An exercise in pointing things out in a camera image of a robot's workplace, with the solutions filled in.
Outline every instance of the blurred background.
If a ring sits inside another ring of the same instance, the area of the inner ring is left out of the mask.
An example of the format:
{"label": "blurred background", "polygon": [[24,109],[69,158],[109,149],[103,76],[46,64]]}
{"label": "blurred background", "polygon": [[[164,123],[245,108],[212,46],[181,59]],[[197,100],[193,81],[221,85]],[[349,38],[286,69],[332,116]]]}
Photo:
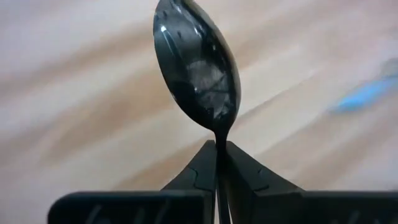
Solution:
{"label": "blurred background", "polygon": [[[229,140],[305,189],[398,190],[398,1],[197,0],[238,64]],[[174,102],[155,0],[0,1],[0,223],[160,189],[212,133]]]}

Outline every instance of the black spoon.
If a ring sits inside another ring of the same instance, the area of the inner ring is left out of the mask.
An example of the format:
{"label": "black spoon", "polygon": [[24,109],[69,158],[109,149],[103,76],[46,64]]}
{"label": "black spoon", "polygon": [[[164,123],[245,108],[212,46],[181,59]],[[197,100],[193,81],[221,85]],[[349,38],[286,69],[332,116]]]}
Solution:
{"label": "black spoon", "polygon": [[[214,132],[218,158],[223,158],[241,101],[238,69],[224,37],[195,2],[160,0],[154,39],[159,67],[175,101],[192,120]],[[228,204],[221,204],[227,202],[221,179],[220,222],[230,223]]]}

